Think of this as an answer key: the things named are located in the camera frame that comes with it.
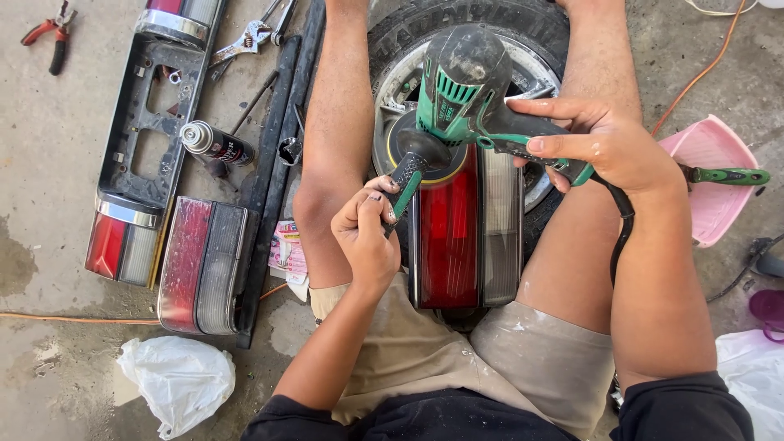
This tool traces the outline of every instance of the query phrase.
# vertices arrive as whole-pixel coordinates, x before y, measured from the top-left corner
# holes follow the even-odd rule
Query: green power tool
[[[390,130],[387,150],[396,166],[392,177],[401,186],[396,195],[387,195],[399,219],[411,196],[427,175],[448,179],[463,163],[465,145],[492,149],[550,166],[572,186],[590,178],[607,185],[621,209],[625,234],[619,238],[619,253],[631,229],[633,210],[626,195],[602,180],[593,167],[575,159],[543,159],[530,155],[525,145],[532,137],[569,133],[543,118],[511,111],[504,96],[512,79],[512,61],[503,43],[491,31],[474,24],[452,27],[436,35],[423,61],[422,86],[416,113],[403,115]],[[453,157],[452,168],[443,161],[431,167],[423,160],[423,146],[439,144]],[[436,154],[443,159],[443,152]],[[387,227],[387,233],[394,226]],[[611,269],[613,279],[615,270]]]

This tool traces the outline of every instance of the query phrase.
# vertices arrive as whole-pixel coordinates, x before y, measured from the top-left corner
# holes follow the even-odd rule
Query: purple cup
[[[749,311],[764,324],[762,332],[768,340],[784,344],[784,338],[778,340],[771,333],[773,329],[784,330],[784,291],[757,291],[749,299]]]

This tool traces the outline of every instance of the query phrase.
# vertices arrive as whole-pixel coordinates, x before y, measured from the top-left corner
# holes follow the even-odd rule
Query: pliers
[[[68,41],[68,25],[71,24],[71,21],[78,14],[76,10],[71,10],[66,13],[67,9],[68,2],[65,1],[57,10],[55,18],[48,18],[43,23],[33,27],[30,32],[22,38],[21,42],[23,46],[29,46],[35,43],[41,35],[57,29],[57,32],[55,33],[54,57],[52,58],[52,65],[49,66],[49,73],[55,76],[59,75],[60,71],[63,69],[65,49]]]

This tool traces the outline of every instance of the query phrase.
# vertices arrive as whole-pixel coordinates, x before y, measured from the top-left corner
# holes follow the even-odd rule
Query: tire
[[[564,76],[569,22],[563,9],[546,0],[415,0],[381,20],[368,33],[370,79],[375,99],[385,74],[406,54],[439,31],[474,23],[522,42],[542,57],[559,79]],[[563,196],[553,189],[524,218],[524,261],[528,262],[547,222]],[[407,218],[397,226],[408,237]],[[407,243],[404,260],[408,256]]]

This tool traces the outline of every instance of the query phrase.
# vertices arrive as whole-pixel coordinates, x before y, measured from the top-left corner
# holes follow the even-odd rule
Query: fingernail
[[[539,153],[544,150],[544,141],[534,138],[530,140],[525,147],[528,151]]]

